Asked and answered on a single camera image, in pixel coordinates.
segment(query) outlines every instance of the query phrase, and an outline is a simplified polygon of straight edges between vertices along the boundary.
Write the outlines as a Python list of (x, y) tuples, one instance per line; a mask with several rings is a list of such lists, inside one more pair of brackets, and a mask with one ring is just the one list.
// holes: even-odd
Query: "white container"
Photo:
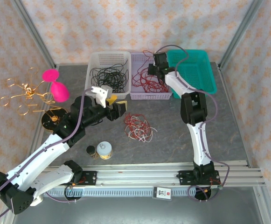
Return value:
[[(92, 53), (90, 56), (84, 89), (86, 90), (92, 86), (95, 86), (94, 83), (93, 85), (91, 83), (92, 76), (90, 71), (93, 68), (108, 68), (115, 64), (125, 64), (122, 70), (123, 73), (128, 70), (126, 73), (126, 76), (128, 76), (126, 77), (128, 82), (124, 88), (124, 93), (113, 93), (118, 97), (118, 99), (125, 99), (131, 91), (131, 54), (128, 51), (99, 51)], [(88, 91), (86, 94), (92, 97), (95, 96), (95, 94), (90, 91)]]
[[(148, 56), (151, 56), (150, 59), (145, 63), (145, 66), (141, 68), (145, 69), (149, 66), (149, 64), (154, 63), (154, 58), (152, 54), (145, 53)], [(143, 65), (143, 63), (148, 58), (144, 55), (144, 53), (131, 53), (131, 62), (132, 62), (132, 70), (131, 74), (134, 77), (137, 74), (137, 70)], [(170, 88), (168, 88), (168, 92), (145, 92), (142, 86), (135, 87), (131, 84), (131, 99), (170, 99), (172, 92)]]
[(97, 153), (100, 158), (103, 160), (107, 160), (112, 156), (112, 147), (111, 144), (107, 141), (102, 141), (97, 146)]

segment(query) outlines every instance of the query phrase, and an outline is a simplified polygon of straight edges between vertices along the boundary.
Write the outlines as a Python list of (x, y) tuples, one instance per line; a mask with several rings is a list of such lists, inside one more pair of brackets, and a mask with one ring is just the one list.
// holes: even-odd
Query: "label tag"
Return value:
[(170, 188), (154, 187), (153, 188), (153, 198), (171, 200), (172, 199), (172, 190)]

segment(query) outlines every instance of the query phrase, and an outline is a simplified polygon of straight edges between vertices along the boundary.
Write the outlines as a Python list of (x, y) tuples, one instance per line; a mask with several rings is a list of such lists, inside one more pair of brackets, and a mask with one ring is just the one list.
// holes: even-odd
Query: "purple basket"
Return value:
[[(152, 54), (147, 53), (146, 55), (151, 55), (151, 58), (145, 63), (145, 66), (142, 69), (145, 69), (149, 66), (149, 63), (154, 63)], [(147, 60), (147, 57), (144, 53), (131, 53), (131, 75), (134, 77), (137, 74), (137, 70), (143, 65)], [(145, 92), (142, 86), (135, 87), (131, 84), (131, 99), (169, 99), (172, 95), (171, 90), (168, 92)]]

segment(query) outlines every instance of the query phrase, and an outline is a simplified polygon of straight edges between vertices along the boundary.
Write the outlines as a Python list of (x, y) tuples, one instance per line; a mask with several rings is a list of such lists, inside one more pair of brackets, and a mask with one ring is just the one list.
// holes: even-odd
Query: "tangled red and white wire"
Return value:
[(143, 65), (137, 70), (137, 74), (132, 77), (132, 85), (135, 87), (142, 86), (145, 92), (168, 92), (168, 86), (164, 84), (161, 80), (158, 80), (156, 76), (152, 76), (148, 74), (148, 68), (142, 69), (146, 64), (146, 62), (149, 61), (149, 59), (152, 57), (148, 56), (146, 52), (149, 52), (152, 54), (152, 52), (144, 50), (143, 53), (147, 57), (147, 60), (143, 63)]
[(142, 142), (150, 142), (153, 138), (153, 130), (145, 116), (142, 114), (127, 114), (124, 123), (126, 124), (125, 133), (131, 139)]

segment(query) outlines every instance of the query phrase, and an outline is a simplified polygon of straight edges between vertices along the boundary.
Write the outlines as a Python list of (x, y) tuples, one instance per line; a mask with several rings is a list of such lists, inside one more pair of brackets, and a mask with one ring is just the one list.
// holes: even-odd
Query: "plastic basket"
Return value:
[[(216, 83), (211, 69), (208, 54), (204, 50), (186, 50), (189, 58), (178, 66), (178, 72), (190, 85), (202, 89), (210, 94), (217, 92)], [(182, 50), (169, 50), (167, 60), (170, 67), (184, 59), (186, 54)], [(174, 97), (180, 98), (173, 90)]]
[[(149, 66), (150, 63), (154, 63), (154, 58), (152, 54), (146, 54), (151, 55), (151, 58), (145, 63), (145, 66), (143, 66), (141, 69), (145, 69)], [(137, 74), (137, 70), (143, 65), (143, 63), (148, 58), (143, 53), (131, 53), (131, 62), (132, 62), (132, 77)], [(137, 99), (169, 99), (172, 95), (172, 92), (169, 90), (169, 92), (145, 92), (144, 88), (142, 86), (135, 87), (131, 85), (131, 99), (137, 100)]]
[[(131, 91), (131, 54), (128, 51), (99, 51), (92, 53), (90, 56), (84, 89), (95, 86), (95, 83), (91, 83), (92, 76), (90, 71), (93, 68), (107, 68), (115, 64), (125, 64), (122, 70), (123, 73), (128, 70), (126, 73), (128, 76), (128, 82), (124, 88), (124, 93), (113, 93), (118, 97), (118, 99), (125, 99)], [(95, 94), (91, 93), (90, 91), (86, 94), (88, 96), (95, 96)]]

